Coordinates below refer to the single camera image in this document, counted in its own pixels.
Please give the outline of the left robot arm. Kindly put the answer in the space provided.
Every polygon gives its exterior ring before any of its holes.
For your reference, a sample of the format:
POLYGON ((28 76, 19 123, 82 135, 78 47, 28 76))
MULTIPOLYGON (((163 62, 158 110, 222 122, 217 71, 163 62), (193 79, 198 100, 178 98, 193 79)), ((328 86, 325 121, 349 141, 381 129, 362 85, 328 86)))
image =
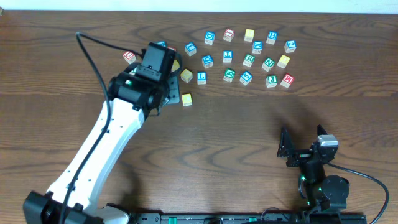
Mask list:
POLYGON ((132 136, 151 110, 179 103, 178 71, 160 80, 139 72, 111 79, 101 113, 62 175, 46 194, 32 191, 22 206, 27 223, 129 223, 132 214, 116 205, 98 208, 104 184, 132 136))

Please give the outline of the blue P block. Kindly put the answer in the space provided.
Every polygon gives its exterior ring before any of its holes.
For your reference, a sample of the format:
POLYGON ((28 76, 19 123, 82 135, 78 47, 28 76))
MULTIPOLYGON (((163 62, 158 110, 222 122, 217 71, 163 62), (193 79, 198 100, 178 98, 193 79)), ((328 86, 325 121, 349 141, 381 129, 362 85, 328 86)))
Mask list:
POLYGON ((167 47, 167 43, 165 41, 157 42, 157 45, 167 47))

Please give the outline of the blue Q block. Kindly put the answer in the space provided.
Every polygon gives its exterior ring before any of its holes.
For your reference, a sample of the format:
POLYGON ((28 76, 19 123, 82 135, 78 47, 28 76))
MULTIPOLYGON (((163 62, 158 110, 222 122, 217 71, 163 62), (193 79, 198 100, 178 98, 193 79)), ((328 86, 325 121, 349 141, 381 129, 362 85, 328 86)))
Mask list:
POLYGON ((207 31, 204 38, 204 43, 208 45, 213 45, 215 41, 215 33, 207 31))

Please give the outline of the blue X block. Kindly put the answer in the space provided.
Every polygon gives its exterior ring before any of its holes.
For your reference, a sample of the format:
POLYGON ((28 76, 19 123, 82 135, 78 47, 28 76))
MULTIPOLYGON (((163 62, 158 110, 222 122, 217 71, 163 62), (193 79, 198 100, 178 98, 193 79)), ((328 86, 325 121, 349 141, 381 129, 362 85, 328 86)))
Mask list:
POLYGON ((252 44, 252 53, 253 54, 260 54, 263 49, 263 42, 262 41, 254 41, 252 44))

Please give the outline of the red M block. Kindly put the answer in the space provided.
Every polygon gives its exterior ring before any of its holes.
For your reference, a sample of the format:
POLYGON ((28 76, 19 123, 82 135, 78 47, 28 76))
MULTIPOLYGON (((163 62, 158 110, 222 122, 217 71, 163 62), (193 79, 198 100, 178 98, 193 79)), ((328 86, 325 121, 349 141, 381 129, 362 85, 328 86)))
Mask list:
POLYGON ((281 81, 281 85, 285 88, 288 88, 289 86, 291 86, 291 84, 294 82, 294 77, 291 76, 290 74, 286 73, 281 81))

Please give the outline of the green J block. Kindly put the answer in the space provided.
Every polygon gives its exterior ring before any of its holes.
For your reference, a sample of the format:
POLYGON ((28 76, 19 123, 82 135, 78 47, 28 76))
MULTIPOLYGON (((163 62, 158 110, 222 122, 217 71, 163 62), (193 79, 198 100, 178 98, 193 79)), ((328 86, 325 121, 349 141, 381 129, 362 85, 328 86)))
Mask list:
POLYGON ((278 84, 277 75, 268 75, 266 77, 266 87, 267 88, 274 88, 278 84))

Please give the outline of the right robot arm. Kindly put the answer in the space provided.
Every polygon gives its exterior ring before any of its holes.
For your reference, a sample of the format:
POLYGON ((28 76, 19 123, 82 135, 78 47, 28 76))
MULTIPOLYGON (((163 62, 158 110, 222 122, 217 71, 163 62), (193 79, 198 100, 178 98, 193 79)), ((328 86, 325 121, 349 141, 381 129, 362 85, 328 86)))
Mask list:
POLYGON ((299 192, 310 207, 320 211, 339 211, 347 206, 349 181, 325 173, 324 165, 335 158, 339 142, 319 124, 317 138, 308 149, 296 149, 286 128, 281 129, 277 157, 286 159, 286 166, 300 169, 299 192))

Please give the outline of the yellow K block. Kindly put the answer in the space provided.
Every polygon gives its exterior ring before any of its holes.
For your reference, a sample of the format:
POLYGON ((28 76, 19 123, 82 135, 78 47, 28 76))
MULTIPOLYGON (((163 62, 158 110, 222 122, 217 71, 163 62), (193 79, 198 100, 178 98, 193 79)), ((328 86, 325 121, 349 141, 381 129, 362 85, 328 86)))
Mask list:
POLYGON ((176 72, 179 70, 180 70, 180 63, 178 62, 178 60, 174 60, 171 72, 176 72))

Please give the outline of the blue L block front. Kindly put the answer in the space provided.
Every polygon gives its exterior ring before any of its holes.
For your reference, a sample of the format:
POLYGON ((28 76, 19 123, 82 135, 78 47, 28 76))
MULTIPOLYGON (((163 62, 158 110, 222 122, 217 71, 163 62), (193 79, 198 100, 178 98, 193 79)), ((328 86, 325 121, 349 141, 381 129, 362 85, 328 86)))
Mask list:
POLYGON ((197 73, 197 84, 198 85, 206 85, 206 82, 207 82, 206 72, 198 72, 197 73))

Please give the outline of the blue two block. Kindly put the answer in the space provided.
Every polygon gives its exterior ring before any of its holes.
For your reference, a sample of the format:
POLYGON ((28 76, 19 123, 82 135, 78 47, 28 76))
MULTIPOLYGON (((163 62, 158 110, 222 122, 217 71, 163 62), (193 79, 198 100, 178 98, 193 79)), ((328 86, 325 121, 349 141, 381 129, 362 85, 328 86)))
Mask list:
POLYGON ((287 40, 284 45, 284 50, 287 54, 294 52, 296 48, 297 48, 297 43, 294 40, 287 40))

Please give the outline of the blue L block middle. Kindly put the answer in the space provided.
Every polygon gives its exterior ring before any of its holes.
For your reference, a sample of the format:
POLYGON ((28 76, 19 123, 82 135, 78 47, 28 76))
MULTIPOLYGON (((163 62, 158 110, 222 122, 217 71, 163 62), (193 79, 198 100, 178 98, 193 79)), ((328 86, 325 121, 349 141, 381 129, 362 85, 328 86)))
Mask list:
POLYGON ((233 60, 233 51, 224 50, 223 51, 223 63, 231 63, 233 60))

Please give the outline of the yellow C block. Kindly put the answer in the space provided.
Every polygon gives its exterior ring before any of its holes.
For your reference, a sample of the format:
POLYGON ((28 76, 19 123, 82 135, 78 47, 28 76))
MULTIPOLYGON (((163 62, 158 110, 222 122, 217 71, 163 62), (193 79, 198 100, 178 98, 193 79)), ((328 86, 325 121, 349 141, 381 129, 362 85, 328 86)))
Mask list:
POLYGON ((182 97, 183 106, 192 105, 192 96, 190 93, 182 94, 181 97, 182 97))

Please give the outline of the yellow S block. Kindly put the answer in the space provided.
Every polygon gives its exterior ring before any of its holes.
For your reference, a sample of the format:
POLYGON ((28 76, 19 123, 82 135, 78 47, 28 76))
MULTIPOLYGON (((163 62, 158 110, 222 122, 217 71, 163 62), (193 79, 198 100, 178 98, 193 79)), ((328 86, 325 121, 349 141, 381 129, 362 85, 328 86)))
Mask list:
POLYGON ((253 29, 246 29, 244 34, 244 41, 245 42, 252 42, 254 38, 255 30, 253 29))

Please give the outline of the red I block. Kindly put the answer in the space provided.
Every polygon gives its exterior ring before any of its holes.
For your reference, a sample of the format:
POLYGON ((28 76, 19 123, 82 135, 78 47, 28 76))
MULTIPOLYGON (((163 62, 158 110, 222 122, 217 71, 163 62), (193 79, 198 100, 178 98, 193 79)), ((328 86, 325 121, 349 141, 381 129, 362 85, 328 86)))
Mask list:
POLYGON ((234 34, 234 30, 227 28, 223 34, 223 40, 231 42, 233 40, 234 34))

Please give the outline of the green B block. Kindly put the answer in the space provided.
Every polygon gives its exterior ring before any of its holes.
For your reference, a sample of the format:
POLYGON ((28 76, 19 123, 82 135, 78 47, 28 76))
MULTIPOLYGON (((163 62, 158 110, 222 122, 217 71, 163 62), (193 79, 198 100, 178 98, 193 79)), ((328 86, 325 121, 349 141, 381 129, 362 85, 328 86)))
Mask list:
POLYGON ((223 80, 231 83, 234 79, 235 73, 236 72, 234 70, 227 68, 223 75, 223 80))

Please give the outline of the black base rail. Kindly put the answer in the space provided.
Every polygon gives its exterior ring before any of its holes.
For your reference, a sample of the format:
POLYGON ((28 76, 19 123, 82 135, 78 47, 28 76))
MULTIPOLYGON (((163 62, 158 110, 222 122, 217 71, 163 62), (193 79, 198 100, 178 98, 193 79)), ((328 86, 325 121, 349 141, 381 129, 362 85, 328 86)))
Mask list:
POLYGON ((364 215, 310 215, 308 220, 300 215, 281 214, 269 211, 264 215, 161 215, 158 213, 136 213, 126 217, 105 218, 105 223, 132 224, 240 224, 240 223, 342 223, 366 224, 364 215))

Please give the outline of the blue H block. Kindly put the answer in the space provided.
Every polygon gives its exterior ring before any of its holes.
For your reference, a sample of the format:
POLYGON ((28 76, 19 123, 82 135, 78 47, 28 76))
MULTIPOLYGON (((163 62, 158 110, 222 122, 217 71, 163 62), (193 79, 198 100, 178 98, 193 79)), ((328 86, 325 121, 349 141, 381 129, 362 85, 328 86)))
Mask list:
POLYGON ((274 45, 276 40, 278 38, 278 33, 275 31, 269 31, 268 36, 267 36, 267 40, 266 43, 267 44, 271 44, 274 45))

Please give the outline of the green R block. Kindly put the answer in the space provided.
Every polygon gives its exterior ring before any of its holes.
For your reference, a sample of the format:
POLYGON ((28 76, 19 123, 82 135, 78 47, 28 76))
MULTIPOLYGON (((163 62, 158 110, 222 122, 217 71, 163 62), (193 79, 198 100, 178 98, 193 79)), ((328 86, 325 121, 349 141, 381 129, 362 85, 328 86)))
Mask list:
POLYGON ((243 65, 246 67, 252 67, 254 60, 255 56, 253 56, 252 54, 246 54, 243 59, 243 65))

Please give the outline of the yellow O block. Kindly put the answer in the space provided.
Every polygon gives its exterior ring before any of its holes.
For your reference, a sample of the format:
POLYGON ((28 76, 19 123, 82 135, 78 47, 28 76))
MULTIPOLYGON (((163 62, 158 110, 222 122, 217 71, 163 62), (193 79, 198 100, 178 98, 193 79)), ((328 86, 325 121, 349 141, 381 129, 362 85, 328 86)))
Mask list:
POLYGON ((290 61, 290 57, 288 57, 286 55, 281 55, 281 57, 277 63, 277 66, 280 68, 285 68, 288 65, 289 61, 290 61))

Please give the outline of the green N block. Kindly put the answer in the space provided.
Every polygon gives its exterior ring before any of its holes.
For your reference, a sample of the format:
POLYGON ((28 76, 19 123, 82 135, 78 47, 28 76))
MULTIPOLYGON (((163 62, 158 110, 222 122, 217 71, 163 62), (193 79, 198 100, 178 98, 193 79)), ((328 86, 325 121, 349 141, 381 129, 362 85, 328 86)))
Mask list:
POLYGON ((271 68, 274 66, 275 62, 270 57, 267 57, 265 61, 262 63, 262 69, 266 72, 269 72, 271 68))

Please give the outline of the blue l block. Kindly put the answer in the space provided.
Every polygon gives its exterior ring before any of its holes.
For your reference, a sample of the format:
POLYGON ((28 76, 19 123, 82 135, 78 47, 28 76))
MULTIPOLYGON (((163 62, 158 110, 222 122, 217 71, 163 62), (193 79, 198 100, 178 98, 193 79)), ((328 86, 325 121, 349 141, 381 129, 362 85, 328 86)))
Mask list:
POLYGON ((206 85, 206 82, 207 82, 206 72, 198 72, 197 73, 197 84, 198 85, 206 85))
POLYGON ((231 63, 233 60, 233 51, 224 50, 223 51, 223 63, 231 63))

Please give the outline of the blue D block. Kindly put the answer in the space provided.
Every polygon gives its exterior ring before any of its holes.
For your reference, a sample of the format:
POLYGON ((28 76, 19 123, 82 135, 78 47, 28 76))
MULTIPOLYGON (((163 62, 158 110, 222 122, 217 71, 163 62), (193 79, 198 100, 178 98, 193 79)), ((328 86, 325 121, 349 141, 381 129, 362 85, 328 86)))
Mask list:
POLYGON ((211 55, 203 56, 201 61, 204 68, 210 68, 213 66, 213 58, 211 55))

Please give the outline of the yellow block near L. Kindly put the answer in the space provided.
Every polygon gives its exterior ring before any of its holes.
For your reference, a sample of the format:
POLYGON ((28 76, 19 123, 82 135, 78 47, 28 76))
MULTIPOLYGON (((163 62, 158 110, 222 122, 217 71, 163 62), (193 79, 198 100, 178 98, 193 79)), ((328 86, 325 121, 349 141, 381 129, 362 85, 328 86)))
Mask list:
POLYGON ((193 73, 189 69, 184 69, 180 77, 185 83, 189 83, 193 78, 193 73))

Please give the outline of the red U block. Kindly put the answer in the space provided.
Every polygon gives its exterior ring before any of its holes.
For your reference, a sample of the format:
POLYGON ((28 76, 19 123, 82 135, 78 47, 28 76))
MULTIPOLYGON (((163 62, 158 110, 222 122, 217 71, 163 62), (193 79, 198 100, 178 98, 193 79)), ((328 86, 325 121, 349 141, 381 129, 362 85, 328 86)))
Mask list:
POLYGON ((132 63, 134 63, 137 60, 135 53, 132 53, 130 51, 124 52, 123 53, 123 58, 125 59, 125 61, 128 64, 132 64, 132 63))

